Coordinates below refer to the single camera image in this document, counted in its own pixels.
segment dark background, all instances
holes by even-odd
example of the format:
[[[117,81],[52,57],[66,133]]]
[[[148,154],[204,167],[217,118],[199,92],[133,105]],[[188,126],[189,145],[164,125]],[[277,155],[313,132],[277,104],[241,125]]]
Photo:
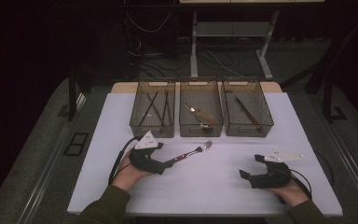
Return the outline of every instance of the dark background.
[[[78,71],[82,91],[136,75],[130,65],[136,61],[127,53],[129,37],[124,31],[129,27],[123,25],[123,13],[57,15],[51,5],[42,0],[0,1],[0,186],[49,96],[68,77],[71,67]],[[348,32],[347,24],[355,19],[352,15],[357,14],[348,8],[286,9],[281,11],[274,38],[335,39]],[[226,18],[224,14],[220,17],[205,15],[207,20]],[[177,29],[145,38],[158,47],[159,40],[168,37],[171,44],[165,43],[161,49],[174,56],[175,38],[188,34],[191,21],[187,18],[186,12],[175,14],[169,22]],[[339,76],[336,84],[358,108],[358,32],[339,57],[333,74]]]

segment green sleeve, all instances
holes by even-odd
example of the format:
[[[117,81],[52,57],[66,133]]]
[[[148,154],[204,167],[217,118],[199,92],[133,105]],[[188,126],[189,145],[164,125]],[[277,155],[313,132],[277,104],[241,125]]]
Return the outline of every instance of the green sleeve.
[[[98,201],[89,204],[83,210],[76,224],[121,224],[130,197],[127,191],[109,185]]]
[[[296,224],[332,224],[333,222],[322,214],[312,200],[293,207],[288,211],[289,216]]]

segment table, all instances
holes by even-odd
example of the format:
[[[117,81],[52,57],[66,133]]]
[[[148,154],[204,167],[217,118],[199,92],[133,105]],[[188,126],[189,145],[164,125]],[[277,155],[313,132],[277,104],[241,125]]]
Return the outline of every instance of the table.
[[[309,180],[313,201],[326,216],[342,216],[342,208],[287,94],[276,83],[261,84],[275,122],[266,138],[228,137],[224,131],[220,137],[210,138],[213,145],[209,150],[177,162],[163,175],[142,179],[130,192],[127,216],[279,216],[285,213],[286,205],[269,192],[252,189],[239,175],[239,169],[252,175],[264,174],[266,166],[255,161],[254,154],[266,155],[273,148],[304,155],[303,160],[286,164]],[[118,152],[132,138],[129,123],[135,91],[136,83],[117,83],[108,94],[67,209],[69,213],[80,213],[98,200],[106,188]],[[178,92],[175,102],[175,137],[157,139],[164,143],[161,150],[152,154],[158,161],[191,151],[210,140],[180,137]]]

